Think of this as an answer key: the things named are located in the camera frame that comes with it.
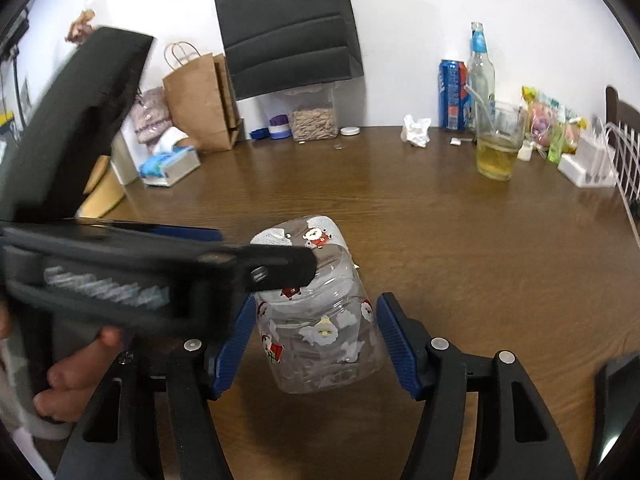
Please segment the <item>person's left hand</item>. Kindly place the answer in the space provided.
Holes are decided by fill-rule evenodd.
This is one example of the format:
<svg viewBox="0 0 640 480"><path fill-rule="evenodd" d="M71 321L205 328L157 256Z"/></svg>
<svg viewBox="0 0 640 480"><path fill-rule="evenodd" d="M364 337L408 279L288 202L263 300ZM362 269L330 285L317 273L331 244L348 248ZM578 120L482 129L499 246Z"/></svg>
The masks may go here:
<svg viewBox="0 0 640 480"><path fill-rule="evenodd" d="M85 348L48 371L49 388L35 395L36 413L56 422L78 422L94 390L108 368L122 352L122 335L116 327L105 326Z"/></svg>

